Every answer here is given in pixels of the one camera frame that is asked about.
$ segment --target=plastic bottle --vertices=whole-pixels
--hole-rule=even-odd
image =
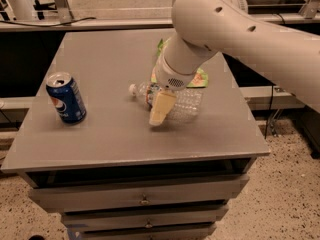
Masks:
[[[151,82],[142,82],[140,85],[132,84],[129,87],[130,94],[143,100],[150,108],[152,108],[153,98],[159,90],[160,86]],[[177,100],[173,109],[167,115],[167,119],[178,122],[187,122],[194,119],[199,114],[203,89],[186,88],[176,91],[175,94]]]

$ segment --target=terrazzo floor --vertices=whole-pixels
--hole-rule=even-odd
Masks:
[[[264,131],[264,122],[257,123]],[[311,158],[308,141],[291,119],[279,120],[277,129],[280,137],[267,135],[271,155],[257,159],[249,183],[229,201],[230,210],[206,240],[320,239],[320,160]],[[60,215],[34,204],[29,190],[19,177],[0,179],[0,239],[69,239]]]

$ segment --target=table top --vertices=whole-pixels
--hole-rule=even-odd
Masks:
[[[87,117],[77,125],[62,123],[44,80],[1,169],[29,172],[269,154],[220,53],[201,66],[209,74],[209,87],[197,118],[149,125],[148,109],[130,97],[128,87],[150,79],[157,44],[173,31],[67,33],[48,74],[74,76]]]

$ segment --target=blue can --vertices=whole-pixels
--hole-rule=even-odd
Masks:
[[[61,120],[67,124],[81,122],[86,114],[78,85],[66,72],[57,72],[47,79],[47,92]]]

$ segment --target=drawer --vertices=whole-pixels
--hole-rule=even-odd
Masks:
[[[105,231],[81,234],[83,240],[175,240],[185,238],[203,239],[215,230],[214,224],[190,224],[152,229]]]
[[[147,209],[117,209],[96,213],[63,215],[62,223],[74,232],[215,222],[228,211],[227,205],[204,204],[151,206]]]
[[[74,212],[235,198],[247,175],[202,176],[52,189],[33,189],[30,198],[47,212]]]

